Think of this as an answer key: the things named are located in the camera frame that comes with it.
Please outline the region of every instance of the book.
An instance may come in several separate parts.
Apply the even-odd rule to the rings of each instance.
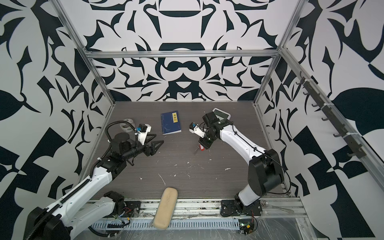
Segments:
[[[161,128],[163,135],[181,132],[180,118],[178,111],[161,114]]]

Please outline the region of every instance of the tape roll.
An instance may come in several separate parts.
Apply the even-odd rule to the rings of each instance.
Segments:
[[[127,121],[127,122],[129,122],[130,124],[132,124],[133,127],[136,127],[136,126],[135,126],[135,123],[133,122],[132,119],[130,119],[130,118],[126,118],[126,119],[124,119],[124,121]],[[125,124],[125,123],[120,123],[120,127],[121,127],[121,129],[122,129],[124,132],[132,132],[132,131],[133,131],[133,129],[132,129],[128,124]]]

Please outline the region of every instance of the wood grain surface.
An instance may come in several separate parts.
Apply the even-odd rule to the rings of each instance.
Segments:
[[[120,175],[93,198],[98,199],[110,190],[127,198],[161,198],[166,187],[176,188],[179,198],[233,197],[247,185],[248,165],[244,159],[220,139],[209,150],[198,151],[194,155],[199,137],[189,132],[189,124],[200,124],[203,115],[213,108],[230,113],[231,121],[240,132],[267,148],[255,110],[248,101],[117,102],[109,122],[131,118],[136,126],[139,123],[149,124],[152,126],[151,133],[157,134],[154,140],[164,140],[164,144],[154,156],[138,155],[134,160],[135,166],[127,164]],[[161,113],[175,110],[179,111],[181,133],[162,135]],[[109,132],[113,138],[122,129],[117,124]],[[108,144],[104,134],[95,158],[104,153]],[[275,192],[282,192],[281,187]]]

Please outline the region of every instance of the robotic arm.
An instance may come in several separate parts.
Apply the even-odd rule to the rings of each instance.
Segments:
[[[278,164],[276,151],[266,151],[253,143],[239,132],[229,119],[221,117],[223,115],[217,113],[217,110],[219,109],[203,116],[207,129],[201,129],[192,122],[189,131],[200,136],[199,143],[205,149],[209,149],[219,138],[233,147],[247,162],[248,185],[235,196],[238,211],[246,212],[247,206],[284,181],[283,169]]]
[[[130,125],[135,130],[135,140],[129,134],[121,132],[112,139],[108,129],[119,123]],[[105,133],[110,145],[107,151],[93,165],[88,177],[75,186],[70,192],[50,204],[45,209],[35,208],[27,218],[24,239],[70,240],[104,216],[122,214],[124,197],[110,191],[90,207],[78,212],[80,208],[102,187],[114,180],[127,166],[134,165],[133,159],[140,153],[154,155],[164,141],[152,141],[156,134],[150,134],[151,126],[140,124],[134,128],[129,122],[117,121],[106,126]],[[107,234],[95,234],[107,237]]]

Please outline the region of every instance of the black and white patterned wall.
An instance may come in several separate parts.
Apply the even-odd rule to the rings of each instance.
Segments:
[[[47,0],[1,1],[0,60],[0,238],[18,240],[76,182],[110,104]]]
[[[297,0],[65,0],[89,50],[277,48]]]
[[[383,158],[384,2],[310,0],[288,50]],[[284,60],[260,99],[263,120],[319,239],[382,239],[384,193]]]
[[[253,100],[271,57],[94,59],[116,101]]]

